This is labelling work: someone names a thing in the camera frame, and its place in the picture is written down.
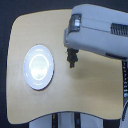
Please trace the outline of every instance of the gray robot arm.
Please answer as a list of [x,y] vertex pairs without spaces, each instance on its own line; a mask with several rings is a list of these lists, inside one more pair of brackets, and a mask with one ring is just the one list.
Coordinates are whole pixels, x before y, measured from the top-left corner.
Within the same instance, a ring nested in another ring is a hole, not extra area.
[[76,6],[64,32],[64,45],[70,67],[78,60],[79,50],[127,60],[128,14],[94,5]]

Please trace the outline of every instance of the tan table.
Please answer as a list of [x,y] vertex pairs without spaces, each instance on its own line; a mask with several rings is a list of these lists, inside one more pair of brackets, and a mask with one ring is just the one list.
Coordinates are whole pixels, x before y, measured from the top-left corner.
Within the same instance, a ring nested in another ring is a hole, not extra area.
[[[121,61],[80,51],[74,69],[69,68],[63,31],[71,10],[38,12],[21,16],[13,24],[7,64],[7,114],[12,124],[40,116],[77,111],[105,119],[118,119],[123,109]],[[30,88],[23,75],[28,50],[41,44],[53,55],[55,72],[50,85]]]

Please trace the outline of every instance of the round plate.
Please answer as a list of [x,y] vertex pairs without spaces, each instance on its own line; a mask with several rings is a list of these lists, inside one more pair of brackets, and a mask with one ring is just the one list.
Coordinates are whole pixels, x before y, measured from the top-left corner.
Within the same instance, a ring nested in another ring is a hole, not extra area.
[[23,69],[30,87],[36,90],[45,88],[51,81],[54,70],[50,51],[42,45],[32,47],[25,57]]

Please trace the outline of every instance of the table surface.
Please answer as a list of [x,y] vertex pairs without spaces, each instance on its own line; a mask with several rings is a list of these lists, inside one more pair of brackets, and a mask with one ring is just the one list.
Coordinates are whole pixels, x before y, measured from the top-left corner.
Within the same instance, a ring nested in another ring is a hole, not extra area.
[[[122,63],[80,51],[70,69],[64,29],[71,10],[38,12],[19,17],[13,24],[7,62],[7,115],[12,124],[29,122],[54,112],[77,111],[104,119],[119,119],[123,109]],[[23,63],[28,50],[46,46],[54,58],[51,83],[41,91],[30,88]]]

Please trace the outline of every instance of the floor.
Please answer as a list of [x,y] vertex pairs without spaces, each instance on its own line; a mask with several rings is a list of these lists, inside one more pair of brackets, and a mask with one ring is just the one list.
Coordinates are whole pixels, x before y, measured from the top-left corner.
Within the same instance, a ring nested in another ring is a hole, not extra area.
[[[20,15],[55,9],[71,9],[79,4],[95,4],[128,12],[127,0],[0,0],[0,128],[28,128],[28,124],[11,125],[6,110],[6,67],[10,32]],[[104,120],[105,128],[118,128],[119,120]]]

